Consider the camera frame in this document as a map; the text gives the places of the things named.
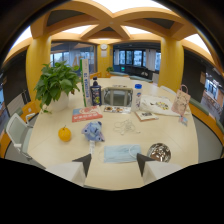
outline orange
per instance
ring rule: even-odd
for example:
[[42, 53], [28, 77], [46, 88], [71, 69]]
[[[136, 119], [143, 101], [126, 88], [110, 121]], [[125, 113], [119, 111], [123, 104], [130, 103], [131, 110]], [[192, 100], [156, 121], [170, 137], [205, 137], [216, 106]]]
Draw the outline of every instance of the orange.
[[58, 136], [62, 141], [67, 142], [71, 139], [71, 131], [66, 127], [61, 128], [58, 131]]

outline potted plant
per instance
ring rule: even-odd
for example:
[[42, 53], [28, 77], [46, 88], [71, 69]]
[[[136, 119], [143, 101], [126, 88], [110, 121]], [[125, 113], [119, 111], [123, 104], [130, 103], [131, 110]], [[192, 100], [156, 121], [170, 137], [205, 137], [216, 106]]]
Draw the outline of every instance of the potted plant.
[[64, 109], [68, 104], [68, 94], [74, 94], [75, 89], [80, 91], [77, 86], [80, 79], [75, 73], [79, 66], [71, 67], [65, 63], [66, 61], [56, 62], [55, 67], [50, 67], [50, 63], [43, 64], [42, 75], [34, 90], [37, 91], [35, 99], [41, 101], [40, 108], [45, 113], [49, 113], [47, 106], [50, 104], [53, 111]]
[[106, 73], [106, 78], [110, 78], [110, 72], [113, 72], [114, 71], [114, 68], [113, 67], [107, 67], [106, 69], [107, 73]]
[[113, 67], [108, 67], [108, 68], [106, 69], [106, 71], [107, 71], [107, 72], [113, 72], [113, 71], [114, 71], [114, 68], [113, 68]]

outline green plant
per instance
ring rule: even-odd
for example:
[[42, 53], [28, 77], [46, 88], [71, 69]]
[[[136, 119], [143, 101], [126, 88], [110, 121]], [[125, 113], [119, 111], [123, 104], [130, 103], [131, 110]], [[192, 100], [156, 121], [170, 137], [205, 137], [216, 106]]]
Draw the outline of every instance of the green plant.
[[113, 72], [113, 71], [114, 71], [114, 68], [113, 68], [113, 67], [108, 67], [108, 68], [106, 69], [106, 71], [107, 71], [107, 72]]
[[34, 88], [37, 91], [35, 99], [41, 101], [40, 108], [43, 112], [49, 112], [46, 108], [43, 109], [43, 105], [48, 106], [52, 100], [58, 101], [62, 91], [67, 95], [69, 92], [74, 94], [75, 89], [80, 91], [77, 86], [80, 79], [75, 73], [79, 66], [71, 67], [65, 63], [66, 61], [56, 62], [55, 67], [50, 67], [50, 63], [43, 64], [42, 75]]

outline toy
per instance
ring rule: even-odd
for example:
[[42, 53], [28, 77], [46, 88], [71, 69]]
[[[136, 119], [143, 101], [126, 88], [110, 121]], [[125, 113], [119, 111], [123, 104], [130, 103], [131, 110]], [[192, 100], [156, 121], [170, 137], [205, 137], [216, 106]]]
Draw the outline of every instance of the toy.
[[82, 129], [82, 134], [85, 135], [88, 141], [104, 142], [105, 138], [101, 133], [101, 129], [102, 123], [100, 121], [92, 121]]

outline table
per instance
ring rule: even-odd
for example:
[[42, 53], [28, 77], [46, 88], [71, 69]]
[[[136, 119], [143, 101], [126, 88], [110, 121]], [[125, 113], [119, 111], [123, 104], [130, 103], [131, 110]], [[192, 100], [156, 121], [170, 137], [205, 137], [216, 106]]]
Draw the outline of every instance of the table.
[[[124, 80], [127, 87], [142, 84], [143, 94], [166, 96], [171, 101], [175, 96], [150, 83], [137, 80]], [[114, 84], [123, 85], [117, 79], [99, 78], [102, 87]], [[84, 107], [81, 85], [80, 92], [70, 95], [68, 108], [52, 114], [40, 113], [31, 135], [28, 153], [44, 167], [71, 162], [74, 159], [89, 153], [89, 142], [81, 134], [82, 128], [90, 121], [72, 123], [72, 111], [74, 108]], [[170, 163], [179, 164], [185, 168], [198, 163], [198, 141], [195, 124], [192, 115], [186, 115], [188, 126], [178, 122], [178, 117], [158, 115], [159, 120], [140, 122], [136, 115], [113, 114], [103, 112], [102, 133], [105, 142], [96, 142], [95, 152], [92, 155], [86, 186], [108, 189], [123, 190], [140, 188], [144, 186], [137, 162], [109, 164], [103, 163], [103, 149], [105, 145], [140, 144], [141, 152], [147, 155], [148, 149], [155, 143], [164, 143], [171, 150]], [[115, 122], [131, 119], [140, 133], [125, 133], [121, 135], [113, 130]], [[58, 137], [58, 130], [68, 127], [72, 132], [69, 142], [62, 142]]]

